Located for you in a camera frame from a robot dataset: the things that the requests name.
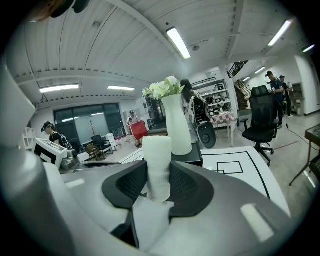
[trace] window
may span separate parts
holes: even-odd
[[[102,105],[78,107],[73,110],[75,127],[81,144],[91,142],[91,137],[109,134]]]
[[[112,133],[114,138],[126,135],[117,103],[72,107],[54,112],[55,126],[77,153],[86,150],[91,137]]]

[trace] white box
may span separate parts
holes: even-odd
[[[56,165],[58,169],[60,169],[62,159],[67,157],[67,149],[65,147],[43,138],[34,140],[32,152],[44,162]]]

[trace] white table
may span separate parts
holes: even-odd
[[[290,216],[288,204],[274,175],[254,147],[207,149],[201,150],[201,154],[204,168],[242,180]],[[144,152],[139,148],[119,163],[126,164],[143,158]]]
[[[232,112],[222,112],[217,115],[211,115],[211,123],[217,124],[217,128],[219,128],[219,124],[226,123],[228,139],[230,138],[231,134],[231,147],[234,146],[234,131],[237,127],[237,119]]]

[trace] white vase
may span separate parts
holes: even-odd
[[[180,94],[161,99],[165,108],[166,128],[172,140],[171,152],[183,156],[192,151],[191,135],[184,112],[181,108]]]

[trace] black speaker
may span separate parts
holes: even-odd
[[[212,149],[216,144],[216,133],[214,126],[211,122],[205,122],[203,124],[200,124],[196,132],[198,134],[198,137],[202,143],[202,145],[206,149]]]

